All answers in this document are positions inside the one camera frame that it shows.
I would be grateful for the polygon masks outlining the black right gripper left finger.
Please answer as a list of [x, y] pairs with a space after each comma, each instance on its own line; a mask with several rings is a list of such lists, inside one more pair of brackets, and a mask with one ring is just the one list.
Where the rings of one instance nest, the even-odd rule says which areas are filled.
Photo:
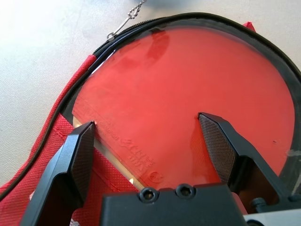
[[90, 183], [95, 123], [75, 128], [47, 164], [20, 221], [22, 226], [68, 226]]

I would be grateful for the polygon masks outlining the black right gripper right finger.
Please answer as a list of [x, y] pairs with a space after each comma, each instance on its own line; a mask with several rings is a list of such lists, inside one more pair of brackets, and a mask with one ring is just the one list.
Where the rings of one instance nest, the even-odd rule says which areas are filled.
[[288, 205], [291, 194], [280, 178], [244, 137], [225, 119], [200, 113], [198, 120], [210, 160], [223, 183], [243, 204], [262, 198], [269, 205]]

